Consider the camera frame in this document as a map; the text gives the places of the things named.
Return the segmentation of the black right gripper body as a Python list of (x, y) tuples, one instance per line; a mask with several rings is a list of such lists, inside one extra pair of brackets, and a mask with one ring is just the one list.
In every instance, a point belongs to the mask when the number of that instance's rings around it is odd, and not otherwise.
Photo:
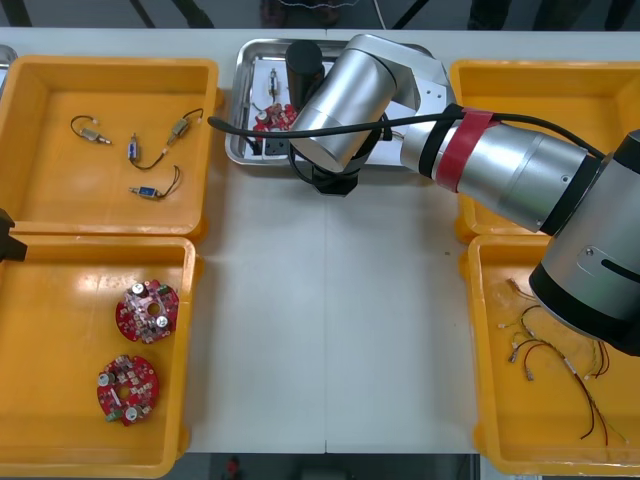
[(346, 197), (358, 185), (360, 170), (336, 174), (313, 166), (312, 186), (322, 195)]

